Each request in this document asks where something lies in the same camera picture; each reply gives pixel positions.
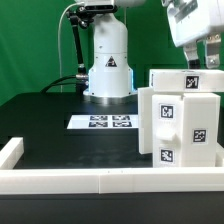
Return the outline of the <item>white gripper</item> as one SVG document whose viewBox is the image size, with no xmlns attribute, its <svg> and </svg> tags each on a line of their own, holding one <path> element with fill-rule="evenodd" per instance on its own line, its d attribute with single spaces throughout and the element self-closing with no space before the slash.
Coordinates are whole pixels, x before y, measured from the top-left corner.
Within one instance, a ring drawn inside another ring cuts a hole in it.
<svg viewBox="0 0 224 224">
<path fill-rule="evenodd" d="M 224 32 L 224 0 L 161 0 L 161 4 L 167 8 L 174 45 L 185 45 L 183 52 L 188 68 L 201 67 L 197 45 L 192 42 L 204 38 L 205 65 L 208 69 L 218 68 L 221 36 L 216 33 Z"/>
</svg>

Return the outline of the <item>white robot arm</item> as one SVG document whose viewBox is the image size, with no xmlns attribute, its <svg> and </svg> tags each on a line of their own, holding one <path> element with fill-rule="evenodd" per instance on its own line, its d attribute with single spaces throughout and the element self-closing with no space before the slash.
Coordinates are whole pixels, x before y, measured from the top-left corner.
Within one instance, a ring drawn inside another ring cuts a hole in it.
<svg viewBox="0 0 224 224">
<path fill-rule="evenodd" d="M 133 70 L 127 62 L 128 30 L 114 13 L 143 5 L 146 0 L 83 0 L 83 21 L 92 23 L 94 63 L 84 96 L 104 104 L 125 102 L 136 96 Z M 220 34 L 224 32 L 224 0 L 161 0 L 167 9 L 174 45 L 184 51 L 188 67 L 200 66 L 197 43 L 204 41 L 206 66 L 220 65 Z"/>
</svg>

